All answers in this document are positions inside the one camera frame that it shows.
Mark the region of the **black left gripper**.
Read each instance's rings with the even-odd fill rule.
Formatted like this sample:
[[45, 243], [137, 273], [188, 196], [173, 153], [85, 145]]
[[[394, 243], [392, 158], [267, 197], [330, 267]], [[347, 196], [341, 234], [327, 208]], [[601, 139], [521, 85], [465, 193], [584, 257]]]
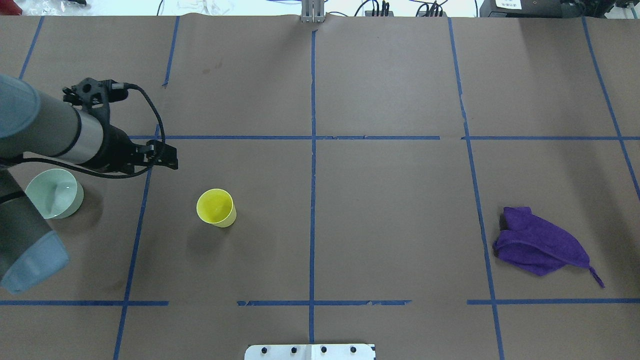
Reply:
[[138, 167], [179, 169], [178, 150], [162, 140], [149, 140], [137, 145], [118, 127], [109, 125], [105, 135], [103, 170], [106, 173], [135, 173]]

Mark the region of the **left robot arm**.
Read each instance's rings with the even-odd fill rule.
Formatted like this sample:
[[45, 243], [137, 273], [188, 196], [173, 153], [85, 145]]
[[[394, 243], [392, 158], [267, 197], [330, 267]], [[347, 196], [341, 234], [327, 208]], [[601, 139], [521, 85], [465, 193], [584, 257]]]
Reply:
[[[159, 138], [136, 144], [110, 123], [110, 104], [137, 91], [157, 119]], [[1, 75], [1, 287], [21, 294], [70, 262], [50, 219], [75, 214], [84, 189], [73, 176], [141, 176], [153, 167], [179, 168], [162, 117], [141, 86], [86, 78], [62, 99], [22, 79]]]

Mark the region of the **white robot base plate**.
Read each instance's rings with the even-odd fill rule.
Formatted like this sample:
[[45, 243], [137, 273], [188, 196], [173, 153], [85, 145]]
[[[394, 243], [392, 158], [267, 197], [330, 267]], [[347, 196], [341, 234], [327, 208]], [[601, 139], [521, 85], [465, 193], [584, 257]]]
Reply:
[[247, 347], [245, 360], [375, 360], [374, 344], [256, 344]]

